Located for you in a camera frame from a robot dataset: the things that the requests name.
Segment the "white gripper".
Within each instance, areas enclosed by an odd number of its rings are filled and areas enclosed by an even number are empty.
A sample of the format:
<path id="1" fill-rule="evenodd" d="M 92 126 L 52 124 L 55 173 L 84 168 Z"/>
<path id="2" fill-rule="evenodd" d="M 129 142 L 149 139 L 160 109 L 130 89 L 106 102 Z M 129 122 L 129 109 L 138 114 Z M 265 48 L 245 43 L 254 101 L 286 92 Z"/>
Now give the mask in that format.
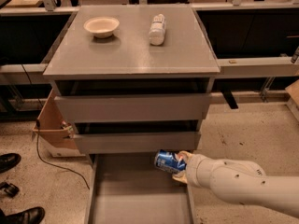
<path id="1" fill-rule="evenodd" d="M 210 177 L 215 161 L 201 154 L 192 154 L 182 150 L 178 153 L 181 160 L 187 162 L 186 174 L 181 171 L 172 174 L 172 178 L 177 182 L 189 184 L 198 188 L 210 188 Z"/>

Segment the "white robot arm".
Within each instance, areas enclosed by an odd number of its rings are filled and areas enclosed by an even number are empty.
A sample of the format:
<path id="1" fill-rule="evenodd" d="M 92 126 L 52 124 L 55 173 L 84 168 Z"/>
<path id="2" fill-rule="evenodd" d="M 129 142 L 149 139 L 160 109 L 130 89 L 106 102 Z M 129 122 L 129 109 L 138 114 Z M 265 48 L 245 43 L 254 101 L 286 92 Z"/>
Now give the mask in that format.
<path id="1" fill-rule="evenodd" d="M 178 159 L 186 168 L 173 175 L 177 181 L 210 189 L 227 203 L 259 205 L 299 217 L 298 176 L 270 176 L 253 161 L 213 160 L 187 151 L 180 151 Z"/>

